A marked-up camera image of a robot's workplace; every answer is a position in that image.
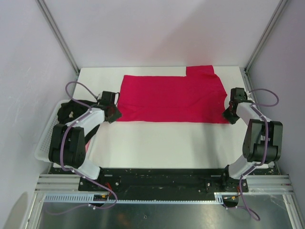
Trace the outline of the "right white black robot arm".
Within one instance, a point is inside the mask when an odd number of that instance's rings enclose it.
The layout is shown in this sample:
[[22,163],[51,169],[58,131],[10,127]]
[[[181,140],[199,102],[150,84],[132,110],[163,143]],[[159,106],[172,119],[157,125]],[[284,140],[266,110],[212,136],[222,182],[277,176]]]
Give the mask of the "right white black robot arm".
[[223,117],[232,125],[242,119],[247,130],[242,155],[226,166],[220,179],[220,187],[224,191],[232,191],[237,186],[237,181],[244,180],[258,167],[280,159],[283,124],[266,117],[258,106],[248,99],[243,88],[231,89],[229,106],[223,112]]

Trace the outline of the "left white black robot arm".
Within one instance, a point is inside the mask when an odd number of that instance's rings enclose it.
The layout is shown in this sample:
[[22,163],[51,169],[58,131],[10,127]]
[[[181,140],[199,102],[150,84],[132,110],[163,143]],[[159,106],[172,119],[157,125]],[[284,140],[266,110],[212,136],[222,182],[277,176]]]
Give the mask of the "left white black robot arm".
[[63,170],[80,173],[89,178],[89,186],[99,191],[105,186],[100,176],[100,167],[86,155],[86,145],[96,135],[104,122],[113,123],[122,114],[116,99],[119,93],[103,91],[96,101],[69,100],[62,103],[57,117],[59,123],[53,127],[48,159]]

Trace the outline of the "red t shirt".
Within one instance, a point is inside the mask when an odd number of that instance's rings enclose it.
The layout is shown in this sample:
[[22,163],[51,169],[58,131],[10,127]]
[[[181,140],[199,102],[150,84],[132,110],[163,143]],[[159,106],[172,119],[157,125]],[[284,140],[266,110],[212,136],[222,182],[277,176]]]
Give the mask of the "red t shirt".
[[119,121],[227,124],[223,117],[226,97],[211,65],[188,66],[185,76],[125,75]]

